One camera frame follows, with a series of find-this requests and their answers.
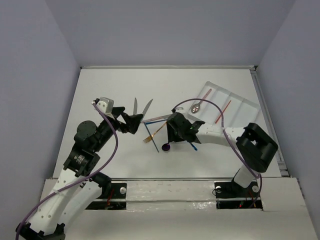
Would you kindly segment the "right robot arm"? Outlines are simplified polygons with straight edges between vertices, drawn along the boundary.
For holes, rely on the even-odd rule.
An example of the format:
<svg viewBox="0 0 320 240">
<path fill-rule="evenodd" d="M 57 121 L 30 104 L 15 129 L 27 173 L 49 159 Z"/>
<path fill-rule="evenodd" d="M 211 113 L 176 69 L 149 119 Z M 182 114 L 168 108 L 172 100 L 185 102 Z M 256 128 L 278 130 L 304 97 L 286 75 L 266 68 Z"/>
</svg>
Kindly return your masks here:
<svg viewBox="0 0 320 240">
<path fill-rule="evenodd" d="M 191 123 L 180 112 L 170 115 L 166 121 L 168 142 L 215 144 L 230 147 L 242 162 L 234 175 L 230 190 L 235 196 L 242 196 L 251 182 L 269 168 L 278 144 L 256 123 L 245 127 L 224 127 L 204 121 Z"/>
</svg>

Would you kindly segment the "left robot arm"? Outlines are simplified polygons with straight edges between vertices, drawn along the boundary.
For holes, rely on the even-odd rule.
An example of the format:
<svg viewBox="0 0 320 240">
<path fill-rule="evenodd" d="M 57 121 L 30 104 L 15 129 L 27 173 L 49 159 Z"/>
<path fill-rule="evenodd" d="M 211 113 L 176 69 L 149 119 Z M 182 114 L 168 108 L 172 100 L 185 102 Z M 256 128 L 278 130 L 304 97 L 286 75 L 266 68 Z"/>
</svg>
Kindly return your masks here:
<svg viewBox="0 0 320 240">
<path fill-rule="evenodd" d="M 92 105 L 102 122 L 96 125 L 86 120 L 77 126 L 74 145 L 54 187 L 19 223 L 16 239 L 63 240 L 66 227 L 94 199 L 110 195 L 112 180 L 101 172 L 110 161 L 95 170 L 100 160 L 98 152 L 111 137 L 118 136 L 117 132 L 134 135 L 146 113 L 128 115 L 123 106 L 108 107 L 102 102 Z"/>
</svg>

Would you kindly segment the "silver spoon pink handle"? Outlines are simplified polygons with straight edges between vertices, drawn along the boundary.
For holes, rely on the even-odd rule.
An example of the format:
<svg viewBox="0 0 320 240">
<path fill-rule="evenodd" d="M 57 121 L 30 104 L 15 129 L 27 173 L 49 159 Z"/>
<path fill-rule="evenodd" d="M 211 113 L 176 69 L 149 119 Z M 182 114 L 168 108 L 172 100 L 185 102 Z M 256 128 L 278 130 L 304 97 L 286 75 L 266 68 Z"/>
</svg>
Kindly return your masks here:
<svg viewBox="0 0 320 240">
<path fill-rule="evenodd" d="M 191 107 L 192 114 L 196 114 L 197 112 L 199 112 L 202 102 L 210 95 L 211 92 L 212 92 L 212 89 L 210 88 L 201 100 L 199 100 L 197 103 L 192 105 Z"/>
</svg>

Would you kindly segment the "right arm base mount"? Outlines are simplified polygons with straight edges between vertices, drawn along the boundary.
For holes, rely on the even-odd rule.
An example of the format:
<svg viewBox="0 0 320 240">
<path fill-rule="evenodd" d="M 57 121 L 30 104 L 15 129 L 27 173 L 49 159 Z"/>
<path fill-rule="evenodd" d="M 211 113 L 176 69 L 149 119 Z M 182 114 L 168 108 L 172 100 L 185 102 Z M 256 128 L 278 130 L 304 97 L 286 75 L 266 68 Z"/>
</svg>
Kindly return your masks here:
<svg viewBox="0 0 320 240">
<path fill-rule="evenodd" d="M 235 209 L 263 209 L 259 194 L 259 186 L 256 181 L 243 188 L 231 181 L 218 181 L 214 183 L 212 194 L 216 199 L 218 210 Z"/>
</svg>

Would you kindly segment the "purple spoon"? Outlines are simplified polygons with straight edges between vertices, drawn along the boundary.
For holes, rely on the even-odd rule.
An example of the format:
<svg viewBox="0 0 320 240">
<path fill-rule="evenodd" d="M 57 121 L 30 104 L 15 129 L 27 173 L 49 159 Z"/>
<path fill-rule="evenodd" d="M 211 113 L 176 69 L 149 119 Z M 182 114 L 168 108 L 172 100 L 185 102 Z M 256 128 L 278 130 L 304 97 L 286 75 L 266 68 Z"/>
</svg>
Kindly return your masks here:
<svg viewBox="0 0 320 240">
<path fill-rule="evenodd" d="M 171 149 L 171 146 L 169 143 L 165 143 L 161 146 L 161 149 L 164 151 L 164 152 L 168 152 L 170 149 Z"/>
</svg>

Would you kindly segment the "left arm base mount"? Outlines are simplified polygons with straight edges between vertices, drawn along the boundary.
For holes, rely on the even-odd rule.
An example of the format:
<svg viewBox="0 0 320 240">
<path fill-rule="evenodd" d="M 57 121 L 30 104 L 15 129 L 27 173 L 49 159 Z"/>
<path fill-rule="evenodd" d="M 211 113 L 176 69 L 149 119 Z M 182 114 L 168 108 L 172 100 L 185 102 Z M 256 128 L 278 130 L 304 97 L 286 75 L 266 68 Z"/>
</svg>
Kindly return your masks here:
<svg viewBox="0 0 320 240">
<path fill-rule="evenodd" d="M 103 188 L 101 195 L 90 203 L 86 210 L 126 210 L 127 183 L 124 181 L 112 182 L 110 187 Z"/>
</svg>

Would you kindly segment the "orange chopstick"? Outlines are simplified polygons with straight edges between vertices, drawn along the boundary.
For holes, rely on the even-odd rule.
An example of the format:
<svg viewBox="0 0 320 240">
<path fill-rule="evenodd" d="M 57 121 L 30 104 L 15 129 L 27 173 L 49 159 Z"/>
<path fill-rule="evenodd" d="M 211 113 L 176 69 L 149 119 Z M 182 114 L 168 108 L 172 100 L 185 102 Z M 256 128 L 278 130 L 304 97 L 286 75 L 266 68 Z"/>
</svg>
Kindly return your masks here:
<svg viewBox="0 0 320 240">
<path fill-rule="evenodd" d="M 224 107 L 224 109 L 222 110 L 222 113 L 218 116 L 218 118 L 215 120 L 215 124 L 217 124 L 219 122 L 219 120 L 222 118 L 224 112 L 226 111 L 226 109 L 228 108 L 228 106 L 230 105 L 230 103 L 232 102 L 232 100 L 229 100 L 229 102 L 226 104 L 226 106 Z"/>
</svg>

